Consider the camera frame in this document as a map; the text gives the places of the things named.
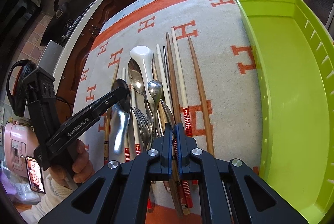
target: finger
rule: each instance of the finger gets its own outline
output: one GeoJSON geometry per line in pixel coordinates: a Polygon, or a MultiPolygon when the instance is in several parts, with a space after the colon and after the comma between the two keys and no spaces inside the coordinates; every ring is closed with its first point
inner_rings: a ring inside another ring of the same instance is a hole
{"type": "Polygon", "coordinates": [[[53,179],[62,180],[66,177],[66,172],[63,167],[59,165],[53,165],[49,168],[49,172],[53,179]]]}
{"type": "Polygon", "coordinates": [[[77,139],[76,140],[76,151],[77,153],[83,153],[85,151],[85,144],[81,140],[77,139]]]}
{"type": "Polygon", "coordinates": [[[91,174],[89,174],[89,176],[85,180],[83,180],[82,182],[86,182],[94,174],[95,174],[95,170],[93,169],[93,171],[91,172],[91,174]]]}
{"type": "Polygon", "coordinates": [[[74,161],[72,165],[72,169],[75,173],[81,172],[84,167],[87,165],[89,160],[89,153],[88,151],[84,151],[82,154],[78,154],[78,157],[74,161]]]}
{"type": "Polygon", "coordinates": [[[73,177],[74,182],[82,183],[83,181],[87,180],[88,177],[91,175],[92,171],[93,171],[93,165],[91,161],[88,161],[84,169],[80,173],[74,175],[73,177]]]}

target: green plastic tray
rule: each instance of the green plastic tray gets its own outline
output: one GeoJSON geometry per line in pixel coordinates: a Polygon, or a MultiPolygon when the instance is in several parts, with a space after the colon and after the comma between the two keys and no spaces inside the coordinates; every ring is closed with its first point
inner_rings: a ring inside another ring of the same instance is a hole
{"type": "Polygon", "coordinates": [[[260,176],[310,224],[334,195],[334,47],[302,0],[236,0],[262,101],[260,176]]]}

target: smartphone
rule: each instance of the smartphone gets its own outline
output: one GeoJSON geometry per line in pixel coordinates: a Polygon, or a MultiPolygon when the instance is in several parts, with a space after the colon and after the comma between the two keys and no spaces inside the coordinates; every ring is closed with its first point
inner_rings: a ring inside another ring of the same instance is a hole
{"type": "Polygon", "coordinates": [[[37,193],[45,194],[42,169],[37,163],[36,159],[30,156],[26,156],[28,178],[31,190],[37,193]]]}

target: white sleeve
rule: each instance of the white sleeve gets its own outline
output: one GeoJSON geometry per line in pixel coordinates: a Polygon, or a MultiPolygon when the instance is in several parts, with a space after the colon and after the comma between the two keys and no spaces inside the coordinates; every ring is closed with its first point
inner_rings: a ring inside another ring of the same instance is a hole
{"type": "Polygon", "coordinates": [[[28,224],[37,224],[37,222],[66,199],[73,191],[54,181],[51,175],[45,179],[46,194],[42,197],[41,202],[33,205],[30,210],[21,213],[21,216],[28,224]]]}

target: pink rice cooker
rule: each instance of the pink rice cooker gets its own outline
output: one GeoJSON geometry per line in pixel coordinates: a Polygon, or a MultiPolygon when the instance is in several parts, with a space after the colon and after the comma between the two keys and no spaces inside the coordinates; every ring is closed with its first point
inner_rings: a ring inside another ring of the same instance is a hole
{"type": "Polygon", "coordinates": [[[4,134],[6,165],[11,172],[28,177],[26,156],[34,156],[38,140],[30,127],[7,123],[4,134]]]}

